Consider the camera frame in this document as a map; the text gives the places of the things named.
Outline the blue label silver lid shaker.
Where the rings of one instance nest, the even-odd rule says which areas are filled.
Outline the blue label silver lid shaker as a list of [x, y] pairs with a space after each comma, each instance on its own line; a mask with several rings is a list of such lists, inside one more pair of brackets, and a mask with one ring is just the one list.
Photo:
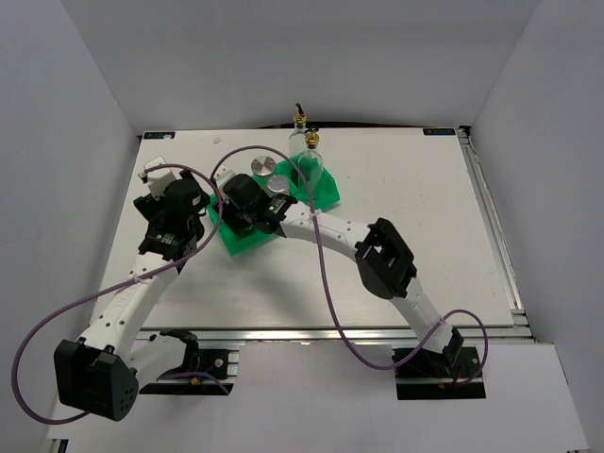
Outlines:
[[290, 194], [290, 181], [284, 175], [273, 175], [266, 181], [266, 191], [270, 195]]

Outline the jar with silver lid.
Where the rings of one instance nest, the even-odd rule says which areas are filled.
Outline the jar with silver lid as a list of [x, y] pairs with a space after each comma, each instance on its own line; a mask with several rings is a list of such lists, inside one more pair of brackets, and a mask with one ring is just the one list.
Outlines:
[[252, 174], [263, 179], [271, 177], [275, 173], [276, 167], [275, 160], [269, 156], [257, 156], [250, 164]]

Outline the glass bottle gold black pourer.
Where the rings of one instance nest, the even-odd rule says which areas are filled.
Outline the glass bottle gold black pourer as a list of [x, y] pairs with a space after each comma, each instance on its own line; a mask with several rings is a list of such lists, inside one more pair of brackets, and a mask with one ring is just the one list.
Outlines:
[[310, 194], [316, 197], [317, 190], [324, 172], [323, 157], [318, 151], [320, 137], [316, 128], [305, 132], [305, 149], [298, 159], [298, 168], [309, 184]]

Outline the glass bottle with dark bottom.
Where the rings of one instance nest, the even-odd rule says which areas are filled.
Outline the glass bottle with dark bottom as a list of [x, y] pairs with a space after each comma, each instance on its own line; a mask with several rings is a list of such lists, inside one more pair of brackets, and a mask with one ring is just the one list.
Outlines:
[[300, 103], [296, 103], [296, 113], [294, 114], [294, 131], [288, 140], [289, 157], [291, 160], [303, 153], [306, 150], [305, 132], [307, 115]]

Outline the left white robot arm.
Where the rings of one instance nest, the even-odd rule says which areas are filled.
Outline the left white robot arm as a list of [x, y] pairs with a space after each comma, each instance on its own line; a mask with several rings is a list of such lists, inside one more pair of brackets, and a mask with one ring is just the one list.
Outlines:
[[54, 353], [59, 401], [68, 407], [120, 421], [140, 389], [165, 374], [187, 377], [199, 366], [197, 338], [170, 329], [132, 346], [146, 318], [184, 267], [204, 235], [199, 212], [210, 203], [193, 174], [163, 168], [145, 174], [146, 196], [134, 206], [147, 222], [128, 285], [118, 290], [98, 319], [76, 341]]

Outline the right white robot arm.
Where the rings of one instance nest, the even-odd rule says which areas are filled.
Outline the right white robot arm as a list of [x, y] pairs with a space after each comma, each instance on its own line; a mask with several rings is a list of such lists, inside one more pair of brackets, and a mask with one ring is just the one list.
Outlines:
[[363, 287], [390, 301], [420, 341], [419, 364], [436, 377], [450, 376], [461, 363], [463, 339], [443, 320], [417, 277], [414, 255], [395, 226], [379, 218], [373, 224], [346, 221], [311, 211], [287, 194], [268, 194], [247, 174], [221, 169], [216, 182], [225, 200], [223, 222], [235, 233], [264, 234], [315, 242], [357, 266]]

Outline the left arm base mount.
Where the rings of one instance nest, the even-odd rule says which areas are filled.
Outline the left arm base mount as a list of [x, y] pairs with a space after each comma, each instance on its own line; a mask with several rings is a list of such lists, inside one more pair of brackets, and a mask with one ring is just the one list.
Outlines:
[[[199, 342], [197, 336], [191, 331], [183, 329], [163, 330], [159, 334], [151, 335], [148, 341], [154, 342], [157, 339], [178, 340], [181, 344], [185, 345], [183, 358], [179, 361], [177, 367], [166, 370], [166, 374], [203, 372], [221, 381], [229, 391], [232, 389], [239, 363], [239, 349], [236, 346], [204, 344], [203, 342]], [[157, 380], [155, 383], [149, 383], [144, 387], [140, 387], [140, 394], [177, 396], [226, 395], [217, 383], [206, 377], [198, 376]]]

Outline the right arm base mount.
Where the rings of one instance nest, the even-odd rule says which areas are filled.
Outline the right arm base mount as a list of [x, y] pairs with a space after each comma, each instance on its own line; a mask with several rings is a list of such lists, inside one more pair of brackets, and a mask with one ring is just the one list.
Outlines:
[[479, 373], [462, 385], [479, 369], [480, 358], [474, 346], [464, 346], [453, 367], [431, 363], [424, 352], [394, 371], [396, 396], [399, 401], [473, 400], [487, 394]]

